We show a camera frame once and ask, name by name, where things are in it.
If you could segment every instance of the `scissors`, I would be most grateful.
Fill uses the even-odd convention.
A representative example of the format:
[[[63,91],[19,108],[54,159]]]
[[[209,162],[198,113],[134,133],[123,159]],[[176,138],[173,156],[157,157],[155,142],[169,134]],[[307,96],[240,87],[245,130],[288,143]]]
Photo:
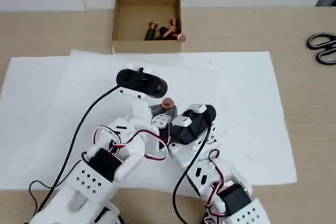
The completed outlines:
[[[313,44],[313,40],[316,38],[325,38],[328,39],[328,41],[322,42],[320,44]],[[324,56],[336,52],[336,36],[334,34],[328,34],[328,33],[314,34],[310,36],[309,39],[307,40],[307,47],[311,50],[318,50],[324,48],[325,49],[324,51],[321,51],[316,55],[316,61],[319,64],[323,65],[336,65],[336,60],[328,61],[323,59]]]

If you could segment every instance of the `table surface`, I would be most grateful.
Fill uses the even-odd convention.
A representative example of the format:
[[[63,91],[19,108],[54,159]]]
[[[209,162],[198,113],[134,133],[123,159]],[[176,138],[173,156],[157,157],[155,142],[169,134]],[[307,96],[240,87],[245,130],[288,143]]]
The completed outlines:
[[[335,17],[333,7],[182,10],[183,52],[271,53],[298,173],[296,184],[254,187],[273,224],[334,223],[336,69],[317,64],[305,43],[315,32],[335,34]],[[112,10],[0,13],[0,83],[10,57],[68,55],[72,49],[110,53],[112,19]],[[204,203],[177,200],[185,219],[200,223]],[[167,193],[120,190],[113,202],[126,224],[179,223]],[[26,191],[0,191],[1,223],[23,223],[33,208]]]

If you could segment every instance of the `open cardboard box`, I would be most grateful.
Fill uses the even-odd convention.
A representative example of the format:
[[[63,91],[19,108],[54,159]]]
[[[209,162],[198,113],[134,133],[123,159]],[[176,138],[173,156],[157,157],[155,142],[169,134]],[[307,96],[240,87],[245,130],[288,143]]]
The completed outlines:
[[[169,27],[171,18],[181,26],[180,0],[115,0],[112,52],[180,52],[176,40],[145,41],[150,21],[157,22],[155,36],[161,26]]]

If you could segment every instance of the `black object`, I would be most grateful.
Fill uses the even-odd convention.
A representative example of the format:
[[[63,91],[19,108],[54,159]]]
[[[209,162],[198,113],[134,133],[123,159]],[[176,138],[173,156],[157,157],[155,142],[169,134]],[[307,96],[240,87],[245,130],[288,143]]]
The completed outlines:
[[[167,27],[161,26],[160,27],[160,34],[165,34],[169,29]]]
[[[149,23],[150,27],[147,30],[145,40],[153,40],[155,36],[155,29],[157,28],[157,23],[155,22],[150,22]]]
[[[88,165],[108,181],[112,182],[114,174],[122,162],[104,149],[99,149],[90,159]]]
[[[250,198],[240,184],[233,184],[218,195],[225,203],[226,215],[228,216],[233,215],[251,203]]]
[[[98,103],[100,102],[103,98],[105,98],[106,96],[108,96],[110,93],[112,93],[114,90],[118,89],[119,86],[115,86],[114,88],[110,89],[109,91],[107,91],[106,93],[104,93],[102,96],[100,96],[99,98],[97,98],[93,104],[91,104],[91,106],[87,109],[87,111],[85,112],[84,116],[82,117],[82,119],[80,120],[76,130],[75,130],[75,133],[73,134],[73,137],[72,137],[72,140],[71,140],[71,144],[70,144],[70,147],[69,147],[69,150],[68,150],[68,153],[67,153],[67,156],[64,160],[64,163],[62,165],[62,168],[59,172],[59,174],[57,175],[57,178],[55,179],[54,181],[54,184],[51,186],[51,189],[50,191],[48,192],[47,196],[44,198],[43,202],[41,203],[41,205],[39,206],[39,208],[37,209],[37,212],[40,212],[44,205],[47,203],[48,199],[51,197],[51,195],[53,194],[53,191],[55,190],[55,188],[57,187],[57,184],[64,172],[64,169],[69,161],[69,157],[70,157],[70,154],[72,152],[72,149],[73,149],[73,145],[75,144],[75,140],[76,140],[76,137],[77,137],[77,134],[79,132],[79,129],[80,127],[82,126],[85,118],[88,116],[88,114],[90,113],[90,111],[93,109],[93,107]]]
[[[319,44],[313,44],[313,40],[316,38],[325,38],[328,41]],[[328,33],[318,33],[310,36],[307,40],[307,47],[311,50],[318,50],[324,48],[324,51],[319,52],[316,55],[316,61],[322,65],[336,65],[336,60],[328,61],[324,60],[323,57],[336,52],[336,36],[334,34]]]
[[[139,71],[123,69],[117,75],[117,84],[121,87],[145,93],[153,98],[161,98],[167,93],[167,83],[161,78]]]
[[[100,211],[100,213],[98,214],[98,216],[96,217],[96,219],[94,220],[93,223],[97,223],[98,221],[100,221],[101,217],[103,217],[103,215],[104,215],[106,212],[108,212],[108,211],[110,211],[110,209],[108,209],[107,207],[104,207],[104,208]],[[118,219],[119,219],[119,221],[120,221],[121,224],[125,224],[125,222],[124,222],[123,219],[121,218],[121,215],[118,215]]]
[[[160,27],[160,29],[159,29],[160,35],[157,36],[155,38],[155,40],[170,40],[170,39],[172,40],[172,39],[174,39],[172,37],[173,31],[170,31],[169,33],[168,33],[168,31],[169,31],[169,28],[164,27],[164,26]]]
[[[206,105],[206,110],[202,114],[187,110],[183,114],[191,119],[192,123],[188,127],[173,126],[170,136],[173,142],[180,144],[189,144],[196,140],[199,135],[206,130],[209,123],[216,118],[216,110],[212,105]]]

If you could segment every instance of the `white sheet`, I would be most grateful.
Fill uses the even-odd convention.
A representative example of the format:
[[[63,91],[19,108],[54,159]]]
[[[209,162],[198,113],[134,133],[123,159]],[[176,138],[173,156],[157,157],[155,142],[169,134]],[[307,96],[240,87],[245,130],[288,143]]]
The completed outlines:
[[[68,59],[11,59],[0,99],[0,189],[27,189],[39,177],[40,167],[32,160],[43,152],[38,139]]]
[[[94,57],[99,54],[74,50],[71,55]],[[269,52],[114,56],[130,61],[157,62],[166,66],[218,69],[220,77],[216,92],[216,124],[217,136],[221,136],[225,158],[234,163],[253,185],[287,184],[297,181]],[[214,89],[211,82],[204,84],[202,88],[204,92]]]
[[[151,66],[153,73],[168,81],[168,95],[174,98],[180,111],[194,102],[211,103],[216,106],[216,124],[219,130],[217,136],[222,136],[222,151],[226,159],[231,160],[252,184],[296,182],[295,165],[269,53],[122,55],[118,58],[115,55],[100,57],[99,54],[86,52],[75,52],[73,55],[59,83],[56,96],[52,92],[57,85],[52,85],[50,97],[55,99],[48,119],[45,120],[45,127],[41,130],[38,123],[35,125],[38,127],[34,130],[41,130],[42,136],[38,138],[29,132],[23,138],[21,134],[11,136],[13,142],[25,140],[29,144],[23,145],[24,148],[20,148],[17,154],[10,151],[17,151],[18,144],[7,145],[2,159],[5,161],[9,158],[11,162],[7,167],[1,168],[1,172],[4,171],[6,176],[0,181],[0,188],[27,188],[30,180],[35,178],[51,183],[61,167],[73,131],[86,108],[96,97],[115,84],[114,77],[121,67],[127,67],[129,62],[134,61],[148,62],[146,66]],[[169,74],[169,69],[175,66],[179,66],[179,72],[185,69],[183,66],[192,68],[187,77],[180,78]],[[10,76],[6,77],[6,81],[11,86],[10,79],[13,75]],[[35,78],[41,83],[46,80],[41,74]],[[184,87],[190,83],[193,85],[186,91]],[[34,86],[34,83],[26,81],[25,86],[28,89],[29,86]],[[5,95],[3,89],[0,104],[3,104]],[[15,92],[8,95],[14,96],[18,97]],[[20,99],[17,98],[17,103],[24,102],[25,99],[25,96],[21,96]],[[120,100],[118,95],[113,95],[93,110],[79,134],[69,167],[77,160],[80,152],[90,146],[94,126],[108,123],[116,116],[125,114],[127,110],[122,109],[125,105],[126,101]],[[14,116],[11,110],[6,110],[5,115],[1,113],[1,118],[10,117],[14,122],[19,114]],[[2,131],[1,139],[6,139]],[[35,155],[31,155],[33,149],[45,152],[35,152]],[[181,171],[171,161],[164,166],[144,161],[142,168],[130,175],[125,183],[126,187],[171,191],[181,175]],[[153,171],[156,179],[148,181],[149,174]],[[192,194],[192,189],[187,183],[182,185],[181,189],[182,194]]]

